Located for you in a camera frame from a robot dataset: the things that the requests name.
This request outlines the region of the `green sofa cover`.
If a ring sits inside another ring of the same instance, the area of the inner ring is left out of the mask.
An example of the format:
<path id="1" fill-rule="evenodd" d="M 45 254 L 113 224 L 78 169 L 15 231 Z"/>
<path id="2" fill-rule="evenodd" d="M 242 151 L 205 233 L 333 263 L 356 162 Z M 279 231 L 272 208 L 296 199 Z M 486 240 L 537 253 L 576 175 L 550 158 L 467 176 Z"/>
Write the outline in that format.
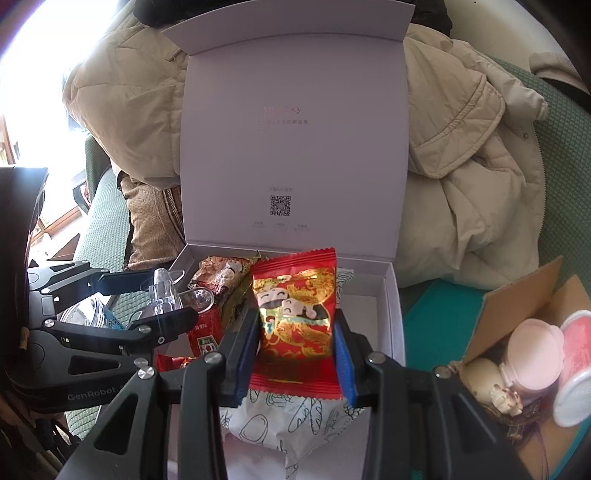
<path id="1" fill-rule="evenodd" d="M 538 241 L 540 260 L 564 260 L 560 280 L 576 275 L 590 286 L 590 115 L 568 94 L 520 67 L 498 58 L 481 63 L 488 73 L 501 74 L 517 90 L 530 88 L 549 108 L 543 120 L 528 129 L 538 147 L 545 175 L 543 226 Z M 87 148 L 93 167 L 102 168 L 95 182 L 89 224 L 82 233 L 74 257 L 95 268 L 123 270 L 130 231 L 126 201 L 117 186 L 121 172 L 96 142 Z"/>

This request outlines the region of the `lavender open gift box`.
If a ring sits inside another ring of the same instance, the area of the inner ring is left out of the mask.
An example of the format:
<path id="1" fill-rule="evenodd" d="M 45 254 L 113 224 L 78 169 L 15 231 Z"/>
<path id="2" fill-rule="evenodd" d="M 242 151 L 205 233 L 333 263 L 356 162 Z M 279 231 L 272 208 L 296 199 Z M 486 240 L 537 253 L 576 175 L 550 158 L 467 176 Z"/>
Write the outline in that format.
<path id="1" fill-rule="evenodd" d="M 164 35 L 187 54 L 180 181 L 186 253 L 270 255 L 332 247 L 375 292 L 349 323 L 377 351 L 366 441 L 329 470 L 410 474 L 405 343 L 394 256 L 409 156 L 403 41 L 411 4 L 247 1 Z"/>

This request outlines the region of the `teal foam mat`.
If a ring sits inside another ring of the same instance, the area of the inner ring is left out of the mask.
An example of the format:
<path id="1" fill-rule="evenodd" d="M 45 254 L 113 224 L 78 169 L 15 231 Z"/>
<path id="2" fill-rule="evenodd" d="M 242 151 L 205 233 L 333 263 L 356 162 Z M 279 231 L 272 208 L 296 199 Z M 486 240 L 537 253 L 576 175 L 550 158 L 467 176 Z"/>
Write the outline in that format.
<path id="1" fill-rule="evenodd" d="M 434 282 L 404 315 L 407 365 L 430 371 L 437 365 L 474 359 L 510 334 L 519 322 L 538 318 L 557 325 L 590 308 L 590 292 L 574 275 L 558 288 L 540 273 L 483 293 Z M 590 422 L 561 428 L 548 418 L 540 431 L 516 447 L 533 478 L 588 479 Z"/>

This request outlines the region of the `beige puffer jacket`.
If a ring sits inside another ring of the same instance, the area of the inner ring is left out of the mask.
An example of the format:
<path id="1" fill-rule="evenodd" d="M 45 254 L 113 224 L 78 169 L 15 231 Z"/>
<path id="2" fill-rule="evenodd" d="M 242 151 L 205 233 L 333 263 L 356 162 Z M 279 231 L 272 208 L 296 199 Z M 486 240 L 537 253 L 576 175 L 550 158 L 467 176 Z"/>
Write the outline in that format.
<path id="1" fill-rule="evenodd" d="M 404 51 L 410 159 L 394 269 L 403 287 L 443 278 L 495 289 L 534 272 L 546 197 L 534 125 L 549 111 L 469 43 L 413 20 Z M 67 112 L 123 177 L 131 208 L 180 194 L 188 57 L 125 7 L 70 73 Z"/>

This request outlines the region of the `white bread-print snack pack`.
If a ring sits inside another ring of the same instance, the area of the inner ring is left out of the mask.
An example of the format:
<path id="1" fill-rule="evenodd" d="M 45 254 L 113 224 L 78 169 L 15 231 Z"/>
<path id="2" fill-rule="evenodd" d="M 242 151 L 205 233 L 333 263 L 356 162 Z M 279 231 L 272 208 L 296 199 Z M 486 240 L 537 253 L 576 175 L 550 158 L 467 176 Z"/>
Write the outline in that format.
<path id="1" fill-rule="evenodd" d="M 341 303 L 344 287 L 355 278 L 355 270 L 338 267 L 335 269 L 335 301 Z"/>
<path id="2" fill-rule="evenodd" d="M 346 399 L 325 400 L 252 390 L 236 408 L 221 407 L 221 433 L 284 456 L 287 479 L 302 461 L 338 438 L 363 413 Z"/>

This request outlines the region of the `brown gold snack pack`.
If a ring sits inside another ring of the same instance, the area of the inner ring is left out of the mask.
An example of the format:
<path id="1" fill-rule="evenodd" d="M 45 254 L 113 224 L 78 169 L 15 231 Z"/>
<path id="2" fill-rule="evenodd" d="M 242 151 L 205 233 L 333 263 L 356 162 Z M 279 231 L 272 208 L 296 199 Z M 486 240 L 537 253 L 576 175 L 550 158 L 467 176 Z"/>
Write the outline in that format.
<path id="1" fill-rule="evenodd" d="M 205 287 L 214 294 L 223 329 L 235 320 L 235 309 L 252 288 L 250 270 L 261 259 L 259 254 L 247 258 L 209 256 L 200 261 L 189 280 L 188 289 Z"/>

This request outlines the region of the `pink round case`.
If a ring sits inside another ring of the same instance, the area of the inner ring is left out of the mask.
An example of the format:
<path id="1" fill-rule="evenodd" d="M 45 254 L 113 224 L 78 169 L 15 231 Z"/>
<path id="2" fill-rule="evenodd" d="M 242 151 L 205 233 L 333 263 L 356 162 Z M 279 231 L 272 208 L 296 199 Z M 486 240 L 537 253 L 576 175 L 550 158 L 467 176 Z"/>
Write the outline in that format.
<path id="1" fill-rule="evenodd" d="M 506 386 L 529 401 L 543 396 L 556 383 L 563 362 L 560 328 L 529 318 L 510 335 L 499 370 Z"/>

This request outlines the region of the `red ketchup sachet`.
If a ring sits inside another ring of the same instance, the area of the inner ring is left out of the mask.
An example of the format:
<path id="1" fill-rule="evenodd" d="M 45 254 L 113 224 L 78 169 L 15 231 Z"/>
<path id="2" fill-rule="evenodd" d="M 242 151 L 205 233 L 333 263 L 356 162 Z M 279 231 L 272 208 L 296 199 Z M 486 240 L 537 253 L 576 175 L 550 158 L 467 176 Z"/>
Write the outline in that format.
<path id="1" fill-rule="evenodd" d="M 187 332 L 189 347 L 194 357 L 217 351 L 222 336 L 221 314 L 216 305 L 199 313 L 197 323 Z"/>

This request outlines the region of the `red fortune-god snack pack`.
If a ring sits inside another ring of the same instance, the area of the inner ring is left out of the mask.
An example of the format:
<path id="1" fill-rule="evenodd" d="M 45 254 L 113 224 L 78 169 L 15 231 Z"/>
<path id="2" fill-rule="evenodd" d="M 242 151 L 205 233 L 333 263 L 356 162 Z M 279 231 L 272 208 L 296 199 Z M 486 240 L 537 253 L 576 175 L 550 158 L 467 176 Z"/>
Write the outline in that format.
<path id="1" fill-rule="evenodd" d="M 197 361 L 199 357 L 194 356 L 169 356 L 160 353 L 155 354 L 155 368 L 159 373 L 165 373 L 175 370 L 185 369 L 193 361 Z"/>
<path id="2" fill-rule="evenodd" d="M 337 255 L 319 249 L 252 266 L 260 341 L 249 387 L 273 394 L 337 400 L 334 359 Z"/>

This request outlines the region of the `brown striped pillow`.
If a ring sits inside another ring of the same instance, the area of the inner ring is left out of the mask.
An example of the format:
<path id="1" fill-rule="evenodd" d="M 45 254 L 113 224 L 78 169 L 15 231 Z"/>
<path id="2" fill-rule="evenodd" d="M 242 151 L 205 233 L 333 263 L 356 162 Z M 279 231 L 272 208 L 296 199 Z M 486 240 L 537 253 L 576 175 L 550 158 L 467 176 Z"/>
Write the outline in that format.
<path id="1" fill-rule="evenodd" d="M 185 246 L 180 187 L 160 190 L 124 172 L 118 175 L 117 186 L 130 225 L 123 269 L 170 266 Z"/>

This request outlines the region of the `clear plastic jar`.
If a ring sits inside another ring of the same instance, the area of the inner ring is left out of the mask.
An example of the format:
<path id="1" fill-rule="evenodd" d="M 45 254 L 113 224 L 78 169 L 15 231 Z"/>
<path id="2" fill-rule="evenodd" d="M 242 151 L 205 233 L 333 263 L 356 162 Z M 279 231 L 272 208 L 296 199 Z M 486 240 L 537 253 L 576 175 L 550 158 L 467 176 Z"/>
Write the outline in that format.
<path id="1" fill-rule="evenodd" d="M 59 320 L 85 327 L 124 330 L 124 325 L 105 305 L 104 300 L 109 300 L 109 297 L 104 297 L 100 293 L 94 294 L 67 308 L 60 314 Z"/>

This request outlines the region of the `small brown cardboard box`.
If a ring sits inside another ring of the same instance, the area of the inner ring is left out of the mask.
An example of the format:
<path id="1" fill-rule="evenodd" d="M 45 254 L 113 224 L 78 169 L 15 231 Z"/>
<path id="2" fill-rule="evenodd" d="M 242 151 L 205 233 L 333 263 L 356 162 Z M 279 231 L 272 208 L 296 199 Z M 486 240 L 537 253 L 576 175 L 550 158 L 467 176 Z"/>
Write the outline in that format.
<path id="1" fill-rule="evenodd" d="M 590 427 L 590 297 L 562 265 L 485 294 L 457 363 L 534 479 L 564 472 Z"/>

